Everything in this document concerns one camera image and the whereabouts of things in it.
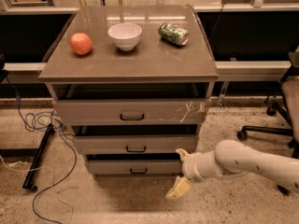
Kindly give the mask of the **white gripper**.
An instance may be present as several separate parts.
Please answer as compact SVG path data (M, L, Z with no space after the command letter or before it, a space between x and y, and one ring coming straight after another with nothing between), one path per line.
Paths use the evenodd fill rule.
M177 148L176 152L182 161L182 173L185 177L176 177L173 188L165 195L165 198L170 201L184 196L192 188L191 182L202 182L208 176L208 156L206 154L199 152L189 154L183 148Z

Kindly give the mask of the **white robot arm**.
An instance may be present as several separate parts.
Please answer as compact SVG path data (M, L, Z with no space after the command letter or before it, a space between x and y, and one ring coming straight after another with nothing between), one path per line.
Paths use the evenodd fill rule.
M188 153L176 150L182 161L181 172L165 198L177 200L195 183L209 178L228 179L254 173L272 180L283 188L299 190L299 160L265 153L234 140L219 142L213 151Z

